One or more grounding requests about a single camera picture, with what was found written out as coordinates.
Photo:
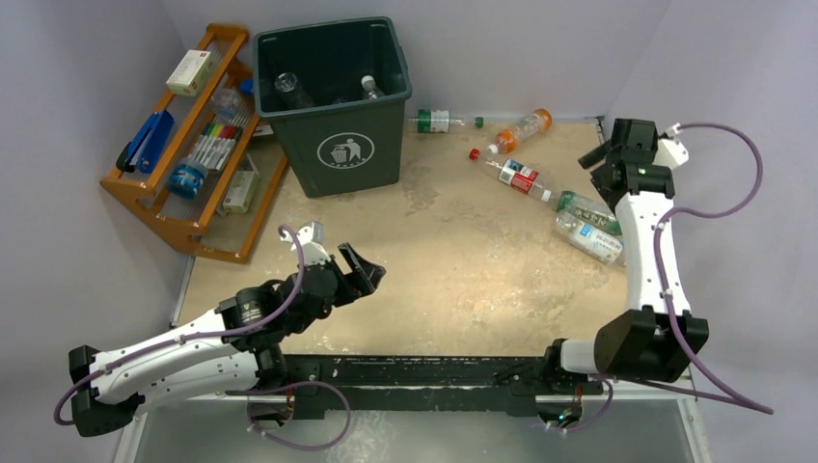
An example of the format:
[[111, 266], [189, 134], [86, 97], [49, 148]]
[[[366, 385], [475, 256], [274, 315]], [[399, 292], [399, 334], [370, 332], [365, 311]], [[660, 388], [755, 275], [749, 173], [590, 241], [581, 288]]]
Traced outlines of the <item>light label bottle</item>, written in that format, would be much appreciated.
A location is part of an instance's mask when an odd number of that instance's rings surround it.
[[571, 245], [605, 264], [624, 266], [626, 263], [622, 241], [587, 223], [568, 211], [556, 216], [556, 231]]

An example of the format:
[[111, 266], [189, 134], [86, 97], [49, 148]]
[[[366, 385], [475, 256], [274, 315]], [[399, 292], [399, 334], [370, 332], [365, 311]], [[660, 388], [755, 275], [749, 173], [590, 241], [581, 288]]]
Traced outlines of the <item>crushed clear unlabelled bottle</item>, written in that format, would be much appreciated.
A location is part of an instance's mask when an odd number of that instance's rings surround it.
[[313, 98], [307, 93], [301, 80], [292, 72], [283, 72], [274, 80], [277, 97], [289, 110], [314, 107]]

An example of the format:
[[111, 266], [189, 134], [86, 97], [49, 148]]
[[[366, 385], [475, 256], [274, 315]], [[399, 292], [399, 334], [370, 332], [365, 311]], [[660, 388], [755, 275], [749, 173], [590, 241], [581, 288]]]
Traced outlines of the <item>dark green label bottle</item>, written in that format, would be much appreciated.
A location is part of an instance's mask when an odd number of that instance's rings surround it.
[[361, 78], [363, 89], [362, 99], [371, 100], [383, 97], [385, 93], [377, 86], [375, 79], [371, 75], [364, 75]]

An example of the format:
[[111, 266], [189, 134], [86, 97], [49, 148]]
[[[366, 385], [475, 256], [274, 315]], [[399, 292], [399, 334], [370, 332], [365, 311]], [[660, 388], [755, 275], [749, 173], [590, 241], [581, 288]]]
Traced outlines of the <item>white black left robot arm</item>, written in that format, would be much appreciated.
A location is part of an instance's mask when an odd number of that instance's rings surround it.
[[320, 244], [291, 249], [297, 270], [285, 279], [242, 288], [194, 320], [131, 346], [71, 349], [71, 386], [58, 399], [53, 421], [95, 437], [189, 397], [281, 391], [293, 377], [281, 342], [333, 309], [372, 295], [387, 274], [348, 243], [339, 247], [347, 272]]

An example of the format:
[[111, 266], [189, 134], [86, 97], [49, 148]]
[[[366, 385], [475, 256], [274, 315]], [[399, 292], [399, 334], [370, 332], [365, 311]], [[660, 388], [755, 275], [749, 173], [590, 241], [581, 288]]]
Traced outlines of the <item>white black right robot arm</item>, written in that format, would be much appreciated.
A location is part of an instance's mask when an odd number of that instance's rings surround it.
[[579, 160], [622, 230], [626, 302], [593, 340], [556, 342], [559, 355], [541, 368], [553, 392], [567, 391], [580, 374], [672, 383], [690, 364], [686, 353], [709, 338], [707, 321], [691, 314], [676, 264], [672, 171], [689, 158], [677, 134], [652, 121], [617, 119], [610, 138]]

